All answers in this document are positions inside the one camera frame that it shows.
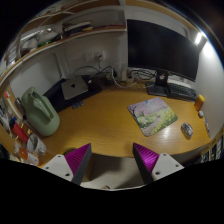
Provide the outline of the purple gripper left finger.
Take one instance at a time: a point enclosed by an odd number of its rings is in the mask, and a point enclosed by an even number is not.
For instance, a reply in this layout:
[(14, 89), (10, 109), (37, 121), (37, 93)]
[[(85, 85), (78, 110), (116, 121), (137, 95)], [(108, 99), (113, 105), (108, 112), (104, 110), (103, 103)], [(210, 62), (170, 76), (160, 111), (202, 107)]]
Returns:
[(76, 185), (80, 185), (91, 155), (91, 144), (86, 144), (67, 155), (57, 154), (42, 169)]

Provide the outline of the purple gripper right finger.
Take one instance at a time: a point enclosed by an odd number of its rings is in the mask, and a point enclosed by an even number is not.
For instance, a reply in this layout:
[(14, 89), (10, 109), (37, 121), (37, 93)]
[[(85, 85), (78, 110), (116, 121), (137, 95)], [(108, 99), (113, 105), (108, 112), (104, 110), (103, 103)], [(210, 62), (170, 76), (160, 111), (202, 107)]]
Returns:
[(167, 153), (158, 154), (137, 143), (133, 144), (132, 152), (145, 184), (183, 169), (183, 166)]

